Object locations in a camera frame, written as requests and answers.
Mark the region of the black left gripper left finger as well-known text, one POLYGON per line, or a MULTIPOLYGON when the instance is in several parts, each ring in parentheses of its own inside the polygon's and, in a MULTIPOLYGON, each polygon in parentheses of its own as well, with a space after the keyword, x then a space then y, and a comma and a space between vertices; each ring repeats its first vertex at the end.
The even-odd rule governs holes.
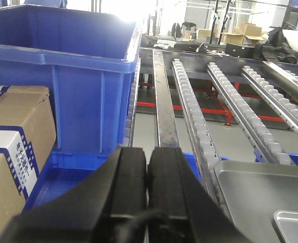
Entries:
POLYGON ((146 207, 145 155, 117 148, 81 183, 58 198, 14 216, 0 242, 143 242, 130 225, 146 207))

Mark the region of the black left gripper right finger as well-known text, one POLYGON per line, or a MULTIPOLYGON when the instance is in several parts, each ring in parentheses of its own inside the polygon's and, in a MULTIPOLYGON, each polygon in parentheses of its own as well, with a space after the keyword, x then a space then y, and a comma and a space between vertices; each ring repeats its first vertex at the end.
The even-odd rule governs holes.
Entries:
POLYGON ((153 150, 149 206, 162 216, 149 224, 150 242, 249 242, 210 198, 180 148, 153 150))

